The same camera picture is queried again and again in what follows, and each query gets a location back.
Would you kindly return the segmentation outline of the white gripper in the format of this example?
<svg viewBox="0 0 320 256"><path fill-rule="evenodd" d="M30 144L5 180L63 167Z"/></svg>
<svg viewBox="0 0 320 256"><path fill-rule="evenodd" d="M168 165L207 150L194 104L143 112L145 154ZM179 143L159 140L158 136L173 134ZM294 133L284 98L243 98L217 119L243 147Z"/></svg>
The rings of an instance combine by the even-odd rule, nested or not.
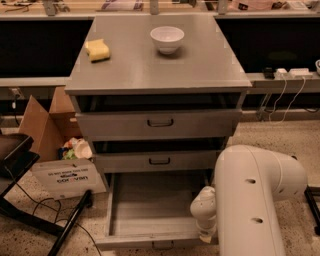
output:
<svg viewBox="0 0 320 256"><path fill-rule="evenodd" d="M190 205L190 212L196 220L200 240L211 243L216 231L216 198L215 189L205 186Z"/></svg>

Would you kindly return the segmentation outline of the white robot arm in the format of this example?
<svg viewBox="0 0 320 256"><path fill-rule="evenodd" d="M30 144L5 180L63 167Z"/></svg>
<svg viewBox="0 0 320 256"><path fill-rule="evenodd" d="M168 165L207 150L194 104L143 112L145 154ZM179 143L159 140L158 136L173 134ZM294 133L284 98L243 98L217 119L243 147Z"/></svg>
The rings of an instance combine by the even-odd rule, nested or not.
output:
<svg viewBox="0 0 320 256"><path fill-rule="evenodd" d="M307 174L294 157L248 145L219 155L214 184L190 206L201 240L219 240L220 256L285 256L274 202L303 194Z"/></svg>

